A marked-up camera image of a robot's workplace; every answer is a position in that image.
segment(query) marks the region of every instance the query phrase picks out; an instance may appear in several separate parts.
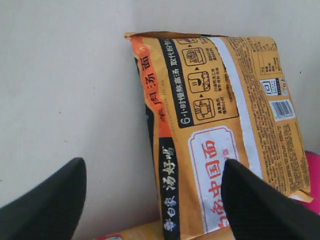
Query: yellow package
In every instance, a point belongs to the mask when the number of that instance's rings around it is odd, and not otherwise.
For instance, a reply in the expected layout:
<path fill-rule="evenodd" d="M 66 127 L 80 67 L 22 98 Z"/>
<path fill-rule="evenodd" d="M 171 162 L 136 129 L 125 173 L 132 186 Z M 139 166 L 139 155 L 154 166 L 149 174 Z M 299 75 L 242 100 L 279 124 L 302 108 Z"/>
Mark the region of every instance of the yellow package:
<path fill-rule="evenodd" d="M 95 240 L 164 240 L 160 221 L 127 229 L 122 232 L 96 238 Z M 194 240 L 235 240 L 230 227 L 199 236 Z"/>
<path fill-rule="evenodd" d="M 303 140 L 272 38 L 125 36 L 143 85 L 166 240 L 229 225 L 220 195 L 226 159 L 286 196 L 311 200 Z"/>

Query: barcode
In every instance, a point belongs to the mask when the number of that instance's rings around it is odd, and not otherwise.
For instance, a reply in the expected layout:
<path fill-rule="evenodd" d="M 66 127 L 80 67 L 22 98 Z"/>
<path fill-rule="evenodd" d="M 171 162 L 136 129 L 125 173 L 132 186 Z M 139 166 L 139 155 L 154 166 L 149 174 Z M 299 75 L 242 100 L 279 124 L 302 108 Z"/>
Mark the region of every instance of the barcode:
<path fill-rule="evenodd" d="M 281 101 L 269 101 L 276 121 L 293 119 L 296 117 L 294 108 L 289 99 Z"/>

